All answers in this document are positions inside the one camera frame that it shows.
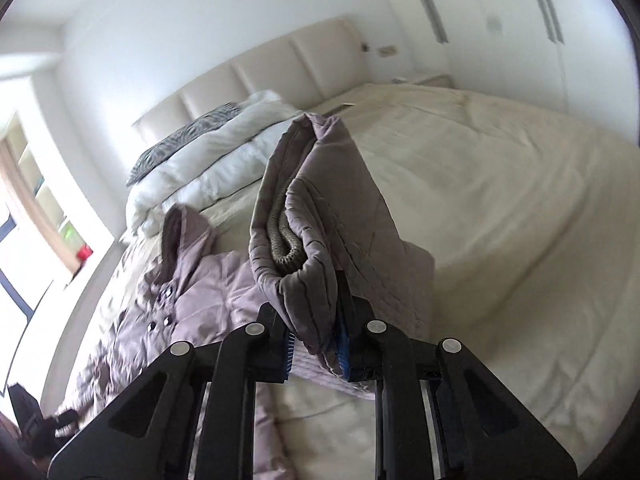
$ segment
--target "white duvet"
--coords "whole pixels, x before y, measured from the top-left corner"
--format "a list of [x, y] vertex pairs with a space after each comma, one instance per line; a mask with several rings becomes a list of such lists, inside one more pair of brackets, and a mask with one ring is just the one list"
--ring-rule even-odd
[[129, 239], [158, 234], [175, 203], [202, 210], [260, 179], [290, 121], [300, 113], [275, 92], [253, 94], [221, 128], [191, 141], [134, 184], [126, 206]]

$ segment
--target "folded clothing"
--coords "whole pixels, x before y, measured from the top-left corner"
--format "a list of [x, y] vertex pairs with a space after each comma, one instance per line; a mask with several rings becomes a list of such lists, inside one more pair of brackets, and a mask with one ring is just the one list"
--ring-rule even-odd
[[[250, 236], [257, 285], [325, 369], [341, 374], [333, 341], [336, 269], [377, 318], [411, 338], [428, 337], [433, 257], [400, 239], [339, 118], [305, 114], [292, 122], [267, 165]], [[283, 260], [282, 248], [297, 253], [300, 247], [302, 256]], [[296, 354], [294, 362], [301, 358]], [[322, 383], [324, 377], [308, 378]]]

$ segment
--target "white wardrobe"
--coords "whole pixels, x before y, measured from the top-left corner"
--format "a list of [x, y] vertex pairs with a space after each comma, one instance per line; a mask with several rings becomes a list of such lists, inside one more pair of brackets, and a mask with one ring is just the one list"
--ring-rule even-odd
[[391, 2], [418, 69], [446, 70], [457, 88], [567, 112], [637, 142], [638, 70], [612, 1]]

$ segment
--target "beige bedspread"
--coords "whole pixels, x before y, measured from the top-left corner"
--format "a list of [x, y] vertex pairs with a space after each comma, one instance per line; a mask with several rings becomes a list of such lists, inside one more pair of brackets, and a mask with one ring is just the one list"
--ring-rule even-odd
[[[367, 84], [318, 111], [342, 102], [401, 237], [435, 257], [433, 340], [462, 340], [585, 469], [640, 387], [640, 150], [463, 91]], [[256, 192], [206, 211], [220, 250], [246, 248]], [[128, 249], [96, 319], [154, 243]], [[371, 403], [295, 378], [274, 392], [301, 478], [371, 478]]]

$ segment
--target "upholstered headboard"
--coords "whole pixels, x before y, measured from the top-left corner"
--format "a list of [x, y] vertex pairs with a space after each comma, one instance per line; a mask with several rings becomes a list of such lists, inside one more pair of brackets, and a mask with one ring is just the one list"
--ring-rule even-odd
[[369, 81], [357, 30], [347, 19], [335, 18], [299, 28], [212, 68], [133, 126], [152, 144], [213, 108], [243, 101], [258, 90], [275, 90], [304, 110]]

